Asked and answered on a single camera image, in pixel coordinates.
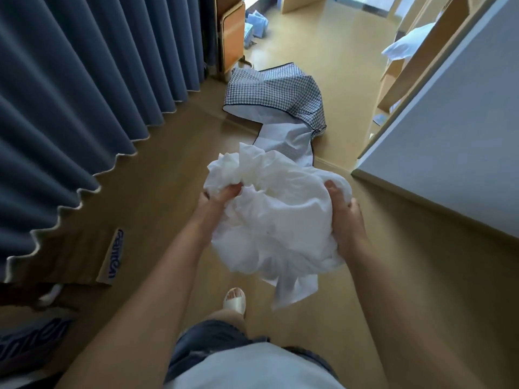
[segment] forearm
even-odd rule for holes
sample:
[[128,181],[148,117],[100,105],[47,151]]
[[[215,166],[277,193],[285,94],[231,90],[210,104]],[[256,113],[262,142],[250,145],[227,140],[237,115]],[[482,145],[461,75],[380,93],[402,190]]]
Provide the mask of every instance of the forearm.
[[190,222],[58,387],[161,387],[203,247]]
[[483,388],[419,314],[367,240],[356,241],[348,267],[391,387]]

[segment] blue curtain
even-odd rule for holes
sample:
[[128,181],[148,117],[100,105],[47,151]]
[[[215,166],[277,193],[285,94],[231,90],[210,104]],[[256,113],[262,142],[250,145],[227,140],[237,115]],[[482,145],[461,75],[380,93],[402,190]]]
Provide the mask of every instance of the blue curtain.
[[198,0],[0,0],[0,262],[203,79]]

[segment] white slipper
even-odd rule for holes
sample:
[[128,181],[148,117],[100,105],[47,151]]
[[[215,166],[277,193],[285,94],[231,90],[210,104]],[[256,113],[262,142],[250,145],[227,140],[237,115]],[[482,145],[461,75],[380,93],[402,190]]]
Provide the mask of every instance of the white slipper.
[[[235,295],[237,296],[229,299],[231,293],[235,293]],[[232,288],[225,295],[224,308],[234,310],[240,313],[241,315],[244,315],[246,306],[247,301],[245,299],[245,292],[243,292],[241,288]]]

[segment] houndstooth fabric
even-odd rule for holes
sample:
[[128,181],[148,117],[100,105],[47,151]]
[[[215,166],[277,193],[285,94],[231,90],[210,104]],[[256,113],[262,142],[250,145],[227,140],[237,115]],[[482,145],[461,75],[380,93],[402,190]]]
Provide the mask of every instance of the houndstooth fabric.
[[282,110],[307,124],[314,135],[326,129],[321,91],[314,78],[294,63],[264,71],[235,68],[227,84],[224,110],[232,105]]

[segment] dark shorts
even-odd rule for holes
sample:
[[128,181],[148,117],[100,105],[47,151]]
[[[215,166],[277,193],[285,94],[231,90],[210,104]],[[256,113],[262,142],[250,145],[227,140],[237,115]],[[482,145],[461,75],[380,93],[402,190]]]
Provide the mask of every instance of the dark shorts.
[[[179,337],[165,382],[175,379],[216,352],[260,342],[270,342],[270,339],[266,336],[249,339],[237,328],[221,320],[202,321],[187,329]],[[300,347],[284,347],[284,349],[318,365],[337,379],[332,366],[319,355]]]

